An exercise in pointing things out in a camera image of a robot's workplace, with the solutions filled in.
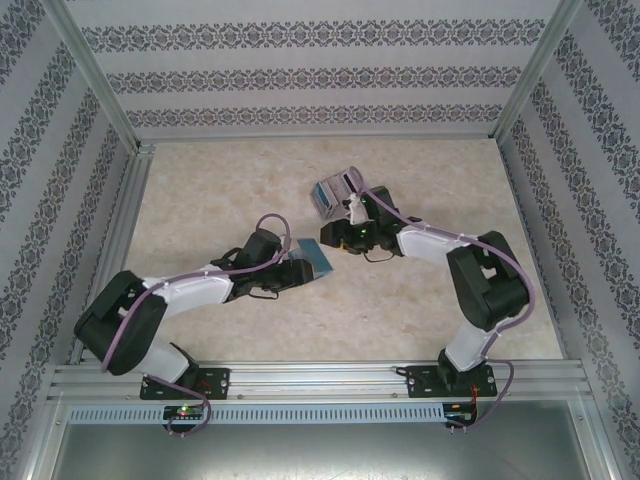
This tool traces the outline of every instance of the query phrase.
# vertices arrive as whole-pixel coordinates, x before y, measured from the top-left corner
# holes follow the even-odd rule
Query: decorative border stripe
[[[0,85],[4,85],[40,22],[44,9],[38,0],[15,0],[0,22]]]
[[[117,73],[107,78],[127,93],[223,92],[327,88],[513,87],[520,67],[374,67]]]
[[[33,403],[42,386],[42,377],[51,357],[51,349],[55,344],[60,322],[65,318],[64,312],[69,292],[80,266],[80,260],[89,238],[118,143],[116,131],[113,127],[109,127],[89,179],[76,222],[70,232],[67,249],[62,254],[62,262],[55,276],[47,306],[42,314],[35,343],[31,347],[29,360],[25,364],[26,371],[20,379],[20,389],[16,392],[16,401],[9,410],[9,421],[5,423],[3,428],[4,434],[0,439],[0,445],[2,445],[0,478],[11,478],[11,470],[17,462],[23,446],[28,422],[33,415]]]
[[[576,201],[576,207],[582,214],[582,220],[590,235],[594,252],[600,258],[604,277],[615,295],[616,305],[622,310],[622,319],[627,323],[627,333],[634,339],[633,346],[640,349],[640,288],[632,283],[635,279],[629,273],[629,265],[621,256],[616,236],[609,230],[607,216],[600,207],[600,200],[587,170],[582,166],[578,151],[573,146],[562,117],[553,102],[547,86],[540,81],[531,93],[531,101],[538,112],[547,138],[558,156],[560,169],[565,174],[567,186]]]
[[[190,108],[134,110],[141,127],[299,125],[325,123],[493,122],[501,105],[350,105],[327,107]]]
[[[29,100],[29,107],[18,122],[14,135],[0,158],[0,223],[9,211],[12,199],[22,184],[22,176],[31,164],[36,147],[58,106],[76,64],[64,43],[56,50],[47,70]]]
[[[529,219],[527,218],[526,211],[524,209],[524,204],[522,203],[522,200],[520,199],[520,193],[518,192],[518,187],[516,185],[516,181],[515,181],[515,177],[513,175],[513,172],[511,171],[511,166],[508,163],[507,154],[505,152],[504,146],[498,146],[498,150],[500,150],[500,158],[502,159],[502,163],[504,164],[504,168],[505,168],[505,171],[507,173],[507,177],[509,178],[509,183],[511,184],[511,190],[513,191],[513,196],[516,199],[516,202],[518,203],[518,210],[522,214],[521,215],[522,224],[523,224],[524,229],[526,231],[527,238],[529,239],[529,245],[531,246],[531,252],[533,253],[533,257],[535,258],[536,265],[538,267],[538,273],[540,275],[540,278],[542,279],[541,286],[544,288],[545,293],[547,294],[547,299],[549,300],[548,301],[549,308],[551,308],[551,312],[552,312],[553,318],[555,320],[555,322],[554,322],[555,326],[557,327],[558,332],[560,333],[559,340],[562,342],[562,345],[564,346],[564,350],[567,353],[567,355],[569,356],[569,358],[573,358],[573,354],[571,352],[571,347],[570,347],[569,343],[567,342],[566,334],[564,333],[563,325],[559,321],[558,307],[556,306],[556,302],[553,299],[553,292],[551,291],[551,287],[550,287],[550,284],[549,284],[549,279],[548,279],[546,271],[544,269],[544,265],[542,264],[542,257],[540,256],[540,253],[538,252],[538,246],[535,243],[535,239],[534,239],[533,233],[531,231],[531,226],[529,225]]]
[[[85,27],[95,53],[216,48],[533,45],[543,19],[358,20]]]
[[[587,116],[591,130],[600,142],[600,148],[613,168],[613,173],[618,177],[618,183],[623,186],[626,198],[631,200],[636,219],[640,220],[638,148],[631,142],[627,128],[619,120],[573,35],[567,33],[562,38],[555,56]]]
[[[104,250],[105,247],[105,242],[107,241],[107,235],[109,233],[109,229],[111,228],[111,220],[113,218],[113,214],[116,210],[116,205],[118,203],[118,197],[120,197],[120,188],[122,187],[123,181],[124,181],[124,176],[127,173],[127,167],[129,165],[129,162],[131,162],[135,157],[136,157],[136,153],[131,153],[129,154],[129,156],[127,157],[127,161],[124,164],[124,167],[122,169],[122,173],[120,174],[120,180],[118,180],[118,188],[116,189],[116,195],[114,197],[113,203],[111,204],[111,210],[109,210],[109,216],[108,216],[108,220],[107,223],[104,227],[104,231],[102,232],[102,238],[100,239],[100,247],[98,249],[98,255],[96,256],[96,262],[93,265],[93,271],[91,272],[91,277],[89,277],[89,281],[87,282],[87,293],[85,293],[84,295],[84,301],[82,302],[82,311],[84,312],[87,307],[89,306],[89,296],[91,295],[91,287],[93,287],[93,282],[95,282],[96,279],[96,275],[98,274],[98,267],[100,266],[100,259],[102,258],[102,251]],[[71,359],[71,355],[73,354],[73,347],[74,347],[74,343],[77,340],[77,337],[73,337],[73,339],[71,340],[71,343],[69,344],[69,352],[67,353],[67,359]]]
[[[580,265],[575,259],[573,247],[565,231],[558,207],[553,200],[551,188],[547,183],[538,154],[521,117],[514,124],[511,134],[518,148],[519,160],[524,166],[529,184],[534,191],[536,203],[554,249],[558,268],[567,288],[569,300],[573,305],[578,325],[582,329],[584,344],[595,364],[596,374],[602,382],[602,390],[607,394],[606,402],[612,414],[612,421],[617,426],[618,437],[625,445],[625,453],[630,459],[631,470],[640,477],[640,444],[638,444],[640,426],[636,422],[635,413],[631,410],[633,402],[624,391],[625,384],[620,380],[620,368],[615,363],[615,356],[610,350],[609,341],[601,333],[602,324],[598,313],[593,308],[593,300],[580,273]],[[515,191],[514,178],[508,162],[505,162],[505,168]],[[525,211],[517,194],[516,198],[524,214]]]
[[[88,90],[44,189],[42,200],[38,203],[34,219],[29,225],[29,234],[20,247],[15,269],[9,274],[4,297],[0,300],[0,360],[5,359],[5,350],[11,345],[12,332],[22,315],[27,294],[33,286],[33,280],[99,110],[97,98]]]
[[[620,0],[589,0],[587,5],[609,34],[620,58],[627,62],[633,79],[640,81],[640,15],[636,7]]]

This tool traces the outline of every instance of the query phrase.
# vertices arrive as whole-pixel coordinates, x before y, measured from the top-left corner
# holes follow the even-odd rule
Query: small box
[[[356,181],[349,170],[343,170],[316,183],[310,196],[320,218],[334,220],[347,216],[349,208],[343,202],[348,200],[352,193],[358,193]]]
[[[314,280],[329,275],[333,271],[329,260],[322,253],[320,245],[314,238],[298,238],[296,241],[298,248],[289,251],[289,258],[292,260],[304,258],[311,263]]]

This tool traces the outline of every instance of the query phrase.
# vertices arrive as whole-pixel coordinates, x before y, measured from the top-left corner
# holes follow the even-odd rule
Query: enclosure
[[[1,2],[0,478],[640,478],[639,8]],[[120,270],[200,268],[267,212],[318,238],[309,192],[349,165],[407,215],[509,241],[538,303],[492,349],[516,365],[504,405],[464,437],[417,425],[442,399],[392,370],[454,337],[448,270],[323,247],[333,272],[276,302],[163,321],[231,371],[200,443],[163,436],[164,403],[100,373],[78,318]]]

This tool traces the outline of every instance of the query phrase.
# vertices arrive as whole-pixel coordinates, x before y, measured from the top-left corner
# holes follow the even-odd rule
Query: white wall
[[[488,134],[557,0],[68,5],[148,139]]]

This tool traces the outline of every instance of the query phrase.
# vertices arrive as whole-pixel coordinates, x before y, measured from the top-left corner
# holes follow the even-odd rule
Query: robotic arm
[[[371,193],[395,209],[385,187],[371,189]],[[350,218],[325,225],[320,232],[321,243],[355,255],[366,254],[380,246],[396,256],[422,258],[449,267],[467,322],[440,352],[438,376],[449,390],[467,383],[465,377],[472,377],[484,364],[486,351],[496,332],[513,321],[512,317],[529,303],[527,288],[518,272],[504,259],[485,249],[460,238],[452,239],[418,228],[428,226],[418,218],[409,217],[413,225],[404,223],[367,194],[362,197],[352,195],[346,206]],[[500,233],[492,231],[477,239],[515,261]]]
[[[267,262],[282,248],[277,235],[257,228],[243,248],[234,248],[222,258],[212,260],[200,269],[201,276],[168,283],[164,278],[140,278],[130,271],[120,272],[82,315],[74,332],[103,361],[134,302],[148,289],[164,282],[164,286],[156,287],[133,312],[109,361],[108,370],[113,375],[135,370],[192,389],[198,365],[177,345],[154,339],[160,323],[172,315],[202,305],[231,302],[249,295],[256,287],[279,295],[283,290],[312,281],[313,268],[305,259],[287,258],[255,272],[233,273]],[[231,273],[207,275],[214,271]]]

